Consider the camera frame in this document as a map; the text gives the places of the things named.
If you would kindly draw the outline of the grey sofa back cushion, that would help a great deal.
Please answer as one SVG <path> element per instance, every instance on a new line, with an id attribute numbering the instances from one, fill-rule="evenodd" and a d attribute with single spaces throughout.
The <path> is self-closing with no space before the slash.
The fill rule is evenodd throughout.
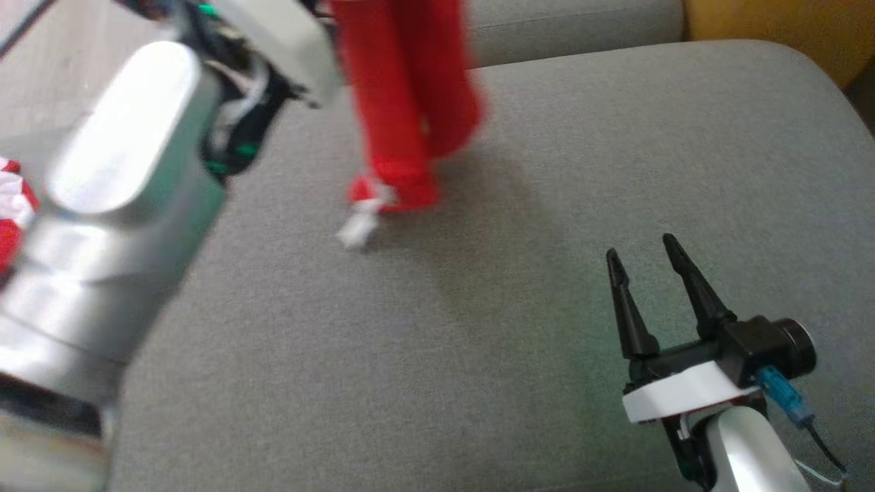
<path id="1" fill-rule="evenodd" d="M 679 42 L 682 0 L 466 0 L 477 66 Z"/>

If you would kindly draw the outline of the grey sofa seat cushion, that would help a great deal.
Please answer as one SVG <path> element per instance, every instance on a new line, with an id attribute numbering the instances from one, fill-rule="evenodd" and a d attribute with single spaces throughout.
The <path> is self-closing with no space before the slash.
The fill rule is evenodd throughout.
<path id="1" fill-rule="evenodd" d="M 746 320 L 793 318 L 797 386 L 875 492 L 875 137 L 803 54 L 660 44 L 477 71 L 442 200 L 364 251 L 347 98 L 290 108 L 125 385 L 113 492 L 682 492 L 628 422 L 604 256 L 663 348 L 696 320 L 672 233 Z"/>

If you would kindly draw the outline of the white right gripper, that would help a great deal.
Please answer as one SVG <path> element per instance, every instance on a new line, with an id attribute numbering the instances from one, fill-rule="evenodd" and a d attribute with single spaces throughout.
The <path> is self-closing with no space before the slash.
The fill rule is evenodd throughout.
<path id="1" fill-rule="evenodd" d="M 674 234 L 662 236 L 669 261 L 681 277 L 702 340 L 713 340 L 738 317 L 728 309 Z M 738 387 L 716 364 L 716 342 L 689 342 L 660 352 L 647 330 L 632 293 L 630 279 L 616 249 L 606 253 L 610 293 L 623 358 L 630 362 L 630 382 L 622 405 L 631 423 L 643 423 L 702 410 L 755 392 L 752 383 Z"/>

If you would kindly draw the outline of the red white sports jersey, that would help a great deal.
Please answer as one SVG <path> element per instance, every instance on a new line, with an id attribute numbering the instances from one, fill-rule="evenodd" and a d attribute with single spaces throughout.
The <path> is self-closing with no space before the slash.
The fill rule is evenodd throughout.
<path id="1" fill-rule="evenodd" d="M 473 138 L 483 103 L 471 75 L 466 0 L 329 0 L 364 137 L 338 231 L 362 248 L 384 214 L 440 199 L 437 164 Z"/>

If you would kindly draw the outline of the red shorts with white stripe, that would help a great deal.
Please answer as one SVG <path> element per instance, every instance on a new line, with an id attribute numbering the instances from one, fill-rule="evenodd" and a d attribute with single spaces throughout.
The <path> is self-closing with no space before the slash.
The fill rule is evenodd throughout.
<path id="1" fill-rule="evenodd" d="M 20 163 L 0 156 L 0 277 L 8 273 L 40 203 Z"/>

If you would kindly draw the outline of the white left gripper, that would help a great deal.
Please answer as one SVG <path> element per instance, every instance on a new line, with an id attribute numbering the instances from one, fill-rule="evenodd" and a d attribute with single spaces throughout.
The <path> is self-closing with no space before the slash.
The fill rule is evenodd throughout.
<path id="1" fill-rule="evenodd" d="M 342 88 L 332 40 L 299 0 L 211 0 L 219 17 L 250 41 L 304 100 L 331 104 Z"/>

